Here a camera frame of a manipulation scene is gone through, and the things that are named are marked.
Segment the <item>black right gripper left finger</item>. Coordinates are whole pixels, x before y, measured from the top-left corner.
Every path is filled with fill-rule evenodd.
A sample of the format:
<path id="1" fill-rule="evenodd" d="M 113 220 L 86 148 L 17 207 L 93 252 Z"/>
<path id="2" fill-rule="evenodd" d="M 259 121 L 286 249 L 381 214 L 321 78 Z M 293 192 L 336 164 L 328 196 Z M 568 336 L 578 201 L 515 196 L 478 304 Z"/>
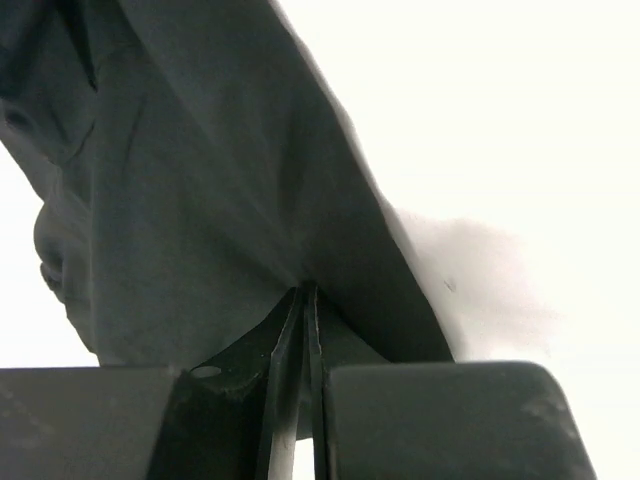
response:
<path id="1" fill-rule="evenodd" d="M 5 369 L 5 479 L 288 479 L 303 293 L 199 367 Z"/>

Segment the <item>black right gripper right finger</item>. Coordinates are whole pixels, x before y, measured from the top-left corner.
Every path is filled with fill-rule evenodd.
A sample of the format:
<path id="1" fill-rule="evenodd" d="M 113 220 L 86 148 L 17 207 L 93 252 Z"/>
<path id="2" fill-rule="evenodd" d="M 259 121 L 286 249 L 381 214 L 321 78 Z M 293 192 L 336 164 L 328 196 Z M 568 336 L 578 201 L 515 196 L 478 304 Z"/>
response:
<path id="1" fill-rule="evenodd" d="M 389 363 L 305 289 L 319 479 L 592 479 L 567 399 L 523 361 Z"/>

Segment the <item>black trousers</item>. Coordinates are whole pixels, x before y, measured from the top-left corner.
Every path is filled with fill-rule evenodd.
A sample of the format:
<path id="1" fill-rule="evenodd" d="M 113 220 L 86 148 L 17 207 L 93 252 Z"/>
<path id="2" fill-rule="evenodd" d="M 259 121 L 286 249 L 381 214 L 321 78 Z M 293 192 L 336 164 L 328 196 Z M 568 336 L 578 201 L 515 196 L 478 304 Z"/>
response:
<path id="1" fill-rule="evenodd" d="M 103 365 L 194 367 L 311 282 L 390 361 L 450 347 L 268 1 L 5 1 L 1 140 Z"/>

